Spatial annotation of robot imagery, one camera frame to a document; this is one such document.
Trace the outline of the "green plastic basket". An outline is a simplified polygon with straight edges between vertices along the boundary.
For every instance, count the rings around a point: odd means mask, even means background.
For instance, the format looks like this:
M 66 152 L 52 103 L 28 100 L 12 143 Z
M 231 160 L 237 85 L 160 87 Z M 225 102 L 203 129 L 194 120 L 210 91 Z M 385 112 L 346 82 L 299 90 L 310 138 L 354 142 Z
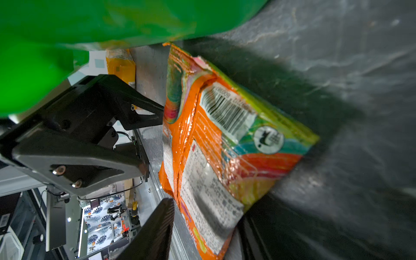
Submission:
M 1 117 L 25 112 L 88 62 L 126 49 L 234 29 L 264 1 L 2 1 Z

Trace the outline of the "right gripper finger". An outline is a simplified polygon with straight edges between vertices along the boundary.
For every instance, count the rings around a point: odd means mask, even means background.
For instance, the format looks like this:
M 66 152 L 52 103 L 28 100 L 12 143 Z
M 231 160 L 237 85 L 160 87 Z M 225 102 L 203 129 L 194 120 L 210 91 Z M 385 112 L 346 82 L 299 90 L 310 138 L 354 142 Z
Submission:
M 174 200 L 164 198 L 119 260 L 167 260 L 174 224 Z

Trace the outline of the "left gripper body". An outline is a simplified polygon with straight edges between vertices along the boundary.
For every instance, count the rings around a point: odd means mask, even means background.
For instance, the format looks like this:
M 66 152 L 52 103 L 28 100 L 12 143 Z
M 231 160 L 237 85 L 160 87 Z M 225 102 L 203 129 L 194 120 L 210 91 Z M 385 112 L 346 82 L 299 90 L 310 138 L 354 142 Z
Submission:
M 87 76 L 74 87 L 1 135 L 1 161 L 22 167 L 11 155 L 24 138 L 39 130 L 52 130 L 84 143 L 112 149 L 117 133 L 109 122 L 116 119 L 97 87 L 98 76 Z

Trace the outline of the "orange candy bag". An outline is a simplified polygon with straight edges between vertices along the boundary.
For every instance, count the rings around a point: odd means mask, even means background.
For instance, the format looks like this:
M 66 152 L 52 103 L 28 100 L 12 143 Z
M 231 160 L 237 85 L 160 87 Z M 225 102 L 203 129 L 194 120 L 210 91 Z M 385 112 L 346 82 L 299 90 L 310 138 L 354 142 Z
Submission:
M 199 255 L 221 260 L 243 215 L 318 142 L 302 123 L 170 44 L 162 188 Z

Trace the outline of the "yellow candy bag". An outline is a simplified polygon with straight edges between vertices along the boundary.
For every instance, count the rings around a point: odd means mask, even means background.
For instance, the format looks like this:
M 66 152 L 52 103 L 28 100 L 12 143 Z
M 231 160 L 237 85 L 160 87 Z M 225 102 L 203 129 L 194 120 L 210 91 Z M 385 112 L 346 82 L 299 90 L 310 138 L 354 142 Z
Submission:
M 106 51 L 107 71 L 136 89 L 136 64 L 129 49 Z

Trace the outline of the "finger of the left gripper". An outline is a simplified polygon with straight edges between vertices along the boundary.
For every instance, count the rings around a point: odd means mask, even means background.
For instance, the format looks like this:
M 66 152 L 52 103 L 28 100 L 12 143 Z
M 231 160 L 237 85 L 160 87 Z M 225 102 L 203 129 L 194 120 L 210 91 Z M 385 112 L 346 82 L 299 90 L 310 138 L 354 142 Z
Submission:
M 98 76 L 97 87 L 125 130 L 162 124 L 164 107 L 140 94 L 117 76 Z
M 135 155 L 52 130 L 39 130 L 22 139 L 11 155 L 34 179 L 79 197 L 148 172 L 148 165 Z

